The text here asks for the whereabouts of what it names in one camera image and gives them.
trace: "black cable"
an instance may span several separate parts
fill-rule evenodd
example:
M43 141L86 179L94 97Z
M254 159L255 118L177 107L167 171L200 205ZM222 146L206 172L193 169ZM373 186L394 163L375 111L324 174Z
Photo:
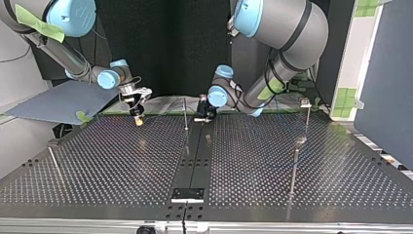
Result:
M321 93L319 92L319 88L317 87L317 83L316 83L316 81L314 80L313 72L311 71L311 68L309 68L309 72L310 72L310 80L314 83L314 87L316 88L316 91L317 91L317 93L319 94L319 98L321 99L322 103L324 103L325 107L327 108L328 114L331 114L331 109L330 109L330 107L327 106L327 102L324 101L324 98L322 98L322 95L321 95Z
M30 52L30 46L28 46L27 51L24 53L24 55L19 56L19 57L17 57L17 58L12 58L12 59L7 59L7 60L1 60L0 62L9 62L9 61L15 61L15 60L22 59L22 58L24 58L25 56L27 56L29 52Z
M79 52L80 54L83 54L82 41L80 40L80 37L78 37L78 44L79 44Z

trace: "white panel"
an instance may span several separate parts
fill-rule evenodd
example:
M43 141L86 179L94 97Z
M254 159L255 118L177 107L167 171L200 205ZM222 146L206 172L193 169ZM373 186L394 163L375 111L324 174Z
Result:
M0 123L0 178L36 156L54 138L56 124L24 119L2 119Z
M28 44L2 21L0 35L0 61L18 58L27 52ZM0 84L0 106L35 96L48 89L31 51L24 58L0 62Z
M373 36L376 18L354 18L340 71L338 87L356 88L362 60Z

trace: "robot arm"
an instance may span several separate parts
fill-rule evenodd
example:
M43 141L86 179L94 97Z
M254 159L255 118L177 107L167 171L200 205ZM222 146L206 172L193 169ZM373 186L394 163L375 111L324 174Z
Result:
M110 64L110 68L91 66L79 52L65 41L48 38L36 30L18 23L15 5L19 4L36 18L63 28L65 35L81 37L92 30L95 21L94 0L4 0L0 1L0 20L13 31L32 41L58 64L69 78L97 83L103 89L118 87L122 100L127 103L136 124L141 122L144 101L152 91L138 87L140 77L133 78L128 64L121 59Z
M317 62L328 38L327 19L309 0L240 0L234 15L236 29L280 51L268 60L269 69L243 92L231 81L234 71L220 65L209 89L208 101L215 107L228 105L259 116L263 105L284 83Z

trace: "white wall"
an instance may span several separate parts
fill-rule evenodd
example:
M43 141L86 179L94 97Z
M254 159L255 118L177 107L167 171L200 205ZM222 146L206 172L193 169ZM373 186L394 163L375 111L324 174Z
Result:
M382 12L383 6L379 6L375 17L353 18L337 80L332 110L339 88L357 89L356 99L360 98ZM357 109L353 108L349 118L332 117L332 119L335 121L355 121L356 113Z
M0 114L48 89L28 44L0 21ZM0 178L46 149L55 124L0 117Z

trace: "green tape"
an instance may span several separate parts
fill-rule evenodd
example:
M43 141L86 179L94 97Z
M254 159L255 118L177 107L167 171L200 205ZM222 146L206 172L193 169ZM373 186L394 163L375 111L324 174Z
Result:
M276 93L281 93L283 91L283 83L281 83L277 79L272 79L269 83L271 89L276 92ZM268 87L265 87L265 89L261 92L261 94L258 96L258 99L260 100L266 100L272 97L274 94L271 92Z
M334 102L333 117L349 118L356 102L356 89L340 88Z
M86 115L86 113L83 111L77 111L76 117L78 118L78 120L82 121L82 123L89 123L93 119L93 117Z
M61 27L51 25L51 24L48 24L46 22L43 22L37 19L33 14L25 10L24 7L22 7L19 4L16 4L15 7L16 7L16 18L18 19L18 23L21 23L33 29L36 29L36 31L38 31L40 34L53 38L60 43L63 42L64 32Z
M378 6L379 0L358 0L355 17L374 17Z

